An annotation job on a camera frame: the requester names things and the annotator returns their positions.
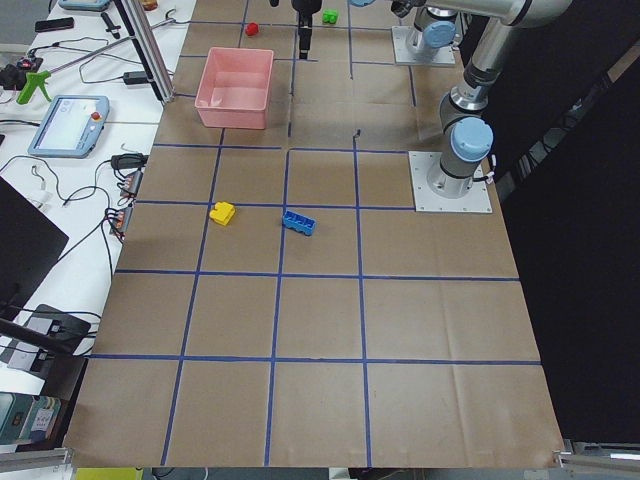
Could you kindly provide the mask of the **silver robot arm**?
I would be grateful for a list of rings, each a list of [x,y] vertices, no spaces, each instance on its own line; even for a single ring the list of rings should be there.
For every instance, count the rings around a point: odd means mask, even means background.
[[[291,0],[291,7],[297,13],[297,33],[299,58],[306,60],[311,48],[313,15],[322,8],[322,1]],[[438,53],[450,46],[456,36],[458,12],[427,6],[425,1],[392,1],[390,11],[398,18],[404,18],[416,10],[413,26],[405,35],[405,48],[411,54]]]
[[[571,5],[569,1],[394,1],[390,10],[398,17],[416,11],[414,27],[424,43],[439,43],[428,30],[427,17],[451,10],[487,17],[479,43],[465,67],[462,80],[451,88],[439,107],[446,144],[440,160],[427,174],[430,189],[449,199],[461,198],[474,182],[474,172],[489,156],[493,131],[481,119],[491,87],[522,29],[551,23]]]

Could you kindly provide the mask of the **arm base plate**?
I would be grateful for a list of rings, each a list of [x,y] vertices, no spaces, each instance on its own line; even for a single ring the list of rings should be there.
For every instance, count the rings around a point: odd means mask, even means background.
[[[440,152],[408,153],[415,210],[437,214],[491,214],[485,182],[456,179],[441,168]]]
[[[397,65],[424,65],[430,67],[453,67],[456,63],[451,45],[438,49],[425,44],[412,26],[394,26],[391,38],[394,60]]]

